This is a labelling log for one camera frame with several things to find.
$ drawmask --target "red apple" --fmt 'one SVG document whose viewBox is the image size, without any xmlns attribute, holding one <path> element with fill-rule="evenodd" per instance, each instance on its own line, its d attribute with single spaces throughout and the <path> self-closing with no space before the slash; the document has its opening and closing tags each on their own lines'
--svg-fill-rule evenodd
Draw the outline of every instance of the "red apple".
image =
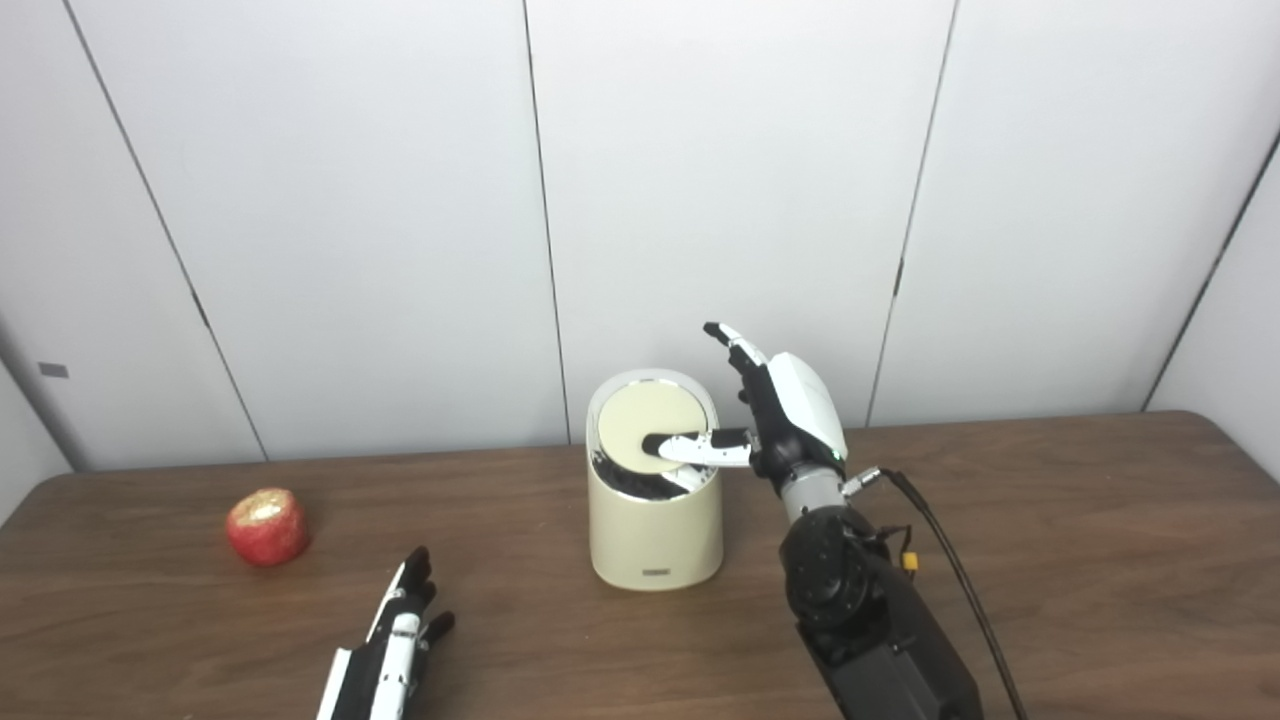
<svg viewBox="0 0 1280 720">
<path fill-rule="evenodd" d="M 250 565 L 279 565 L 306 547 L 307 523 L 293 493 L 262 488 L 227 514 L 227 539 Z"/>
</svg>

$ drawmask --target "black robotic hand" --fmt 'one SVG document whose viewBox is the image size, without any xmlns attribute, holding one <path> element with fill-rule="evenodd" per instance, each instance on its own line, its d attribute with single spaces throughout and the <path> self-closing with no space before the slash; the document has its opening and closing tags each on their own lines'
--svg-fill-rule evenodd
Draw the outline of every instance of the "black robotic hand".
<svg viewBox="0 0 1280 720">
<path fill-rule="evenodd" d="M 431 559 L 420 546 L 392 578 L 365 643 L 334 653 L 316 720 L 399 720 L 426 680 L 431 648 L 454 624 L 452 612 L 422 623 L 436 593 L 430 577 Z"/>
<path fill-rule="evenodd" d="M 730 348 L 751 407 L 750 464 L 791 527 L 781 547 L 796 630 L 846 720 L 980 720 L 978 688 L 886 538 L 849 498 L 879 477 L 845 475 L 844 432 L 826 386 L 800 359 L 765 356 L 732 328 Z"/>
</svg>

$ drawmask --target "white robotic hand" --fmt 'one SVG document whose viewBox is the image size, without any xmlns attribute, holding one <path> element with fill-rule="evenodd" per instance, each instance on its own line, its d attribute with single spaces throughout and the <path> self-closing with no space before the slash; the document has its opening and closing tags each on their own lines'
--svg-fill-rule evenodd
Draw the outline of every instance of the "white robotic hand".
<svg viewBox="0 0 1280 720">
<path fill-rule="evenodd" d="M 822 378 L 790 352 L 767 359 L 728 325 L 707 323 L 703 329 L 728 347 L 728 363 L 742 375 L 739 397 L 750 405 L 756 428 L 652 434 L 645 452 L 691 465 L 749 465 L 773 483 L 792 520 L 808 509 L 844 505 L 849 448 Z"/>
<path fill-rule="evenodd" d="M 401 564 L 374 615 L 365 643 L 334 653 L 316 720 L 399 720 L 426 675 L 426 656 L 453 628 L 453 614 L 430 623 L 422 614 L 435 598 L 425 547 Z"/>
</svg>

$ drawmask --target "cylindrical bin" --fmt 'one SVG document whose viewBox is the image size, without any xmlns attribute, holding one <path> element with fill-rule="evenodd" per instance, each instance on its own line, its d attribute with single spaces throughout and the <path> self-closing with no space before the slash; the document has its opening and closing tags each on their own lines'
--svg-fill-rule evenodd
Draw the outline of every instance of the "cylindrical bin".
<svg viewBox="0 0 1280 720">
<path fill-rule="evenodd" d="M 714 468 L 646 455 L 649 433 L 718 427 L 710 396 L 675 370 L 632 370 L 607 380 L 586 416 L 591 565 L 631 591 L 668 591 L 716 574 L 724 556 Z"/>
</svg>

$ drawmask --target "black cable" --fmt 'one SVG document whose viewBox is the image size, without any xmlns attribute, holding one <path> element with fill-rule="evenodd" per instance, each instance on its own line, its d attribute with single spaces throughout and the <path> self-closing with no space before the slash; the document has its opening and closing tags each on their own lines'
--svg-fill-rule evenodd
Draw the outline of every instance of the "black cable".
<svg viewBox="0 0 1280 720">
<path fill-rule="evenodd" d="M 969 607 L 973 609 L 974 618 L 978 619 L 978 626 L 982 628 L 982 635 L 987 639 L 987 647 L 991 650 L 991 657 L 996 661 L 996 670 L 1000 673 L 1000 680 L 1005 684 L 1005 692 L 1009 693 L 1009 702 L 1014 706 L 1014 716 L 1018 720 L 1027 719 L 1027 708 L 1023 707 L 1023 698 L 1018 694 L 1018 685 L 1014 684 L 1014 675 L 1009 671 L 1009 662 L 1005 661 L 1005 653 L 1000 650 L 1000 641 L 996 639 L 996 630 L 991 626 L 991 620 L 987 618 L 987 611 L 982 609 L 982 601 L 978 600 L 978 591 L 974 589 L 973 582 L 969 580 L 969 574 L 965 573 L 964 565 L 960 564 L 960 556 L 956 555 L 955 547 L 951 544 L 951 539 L 947 538 L 947 533 L 942 530 L 942 525 L 938 519 L 933 515 L 933 510 L 929 510 L 929 503 L 924 501 L 924 496 L 920 491 L 915 489 L 911 480 L 906 478 L 902 473 L 897 470 L 888 470 L 881 468 L 890 482 L 896 487 L 909 501 L 915 506 L 915 510 L 924 518 L 924 521 L 929 524 L 933 534 L 938 538 L 938 544 L 942 546 L 942 552 L 947 555 L 947 561 L 951 562 L 951 569 L 956 574 L 956 580 L 960 580 L 960 587 L 964 588 L 965 598 L 969 600 Z"/>
</svg>

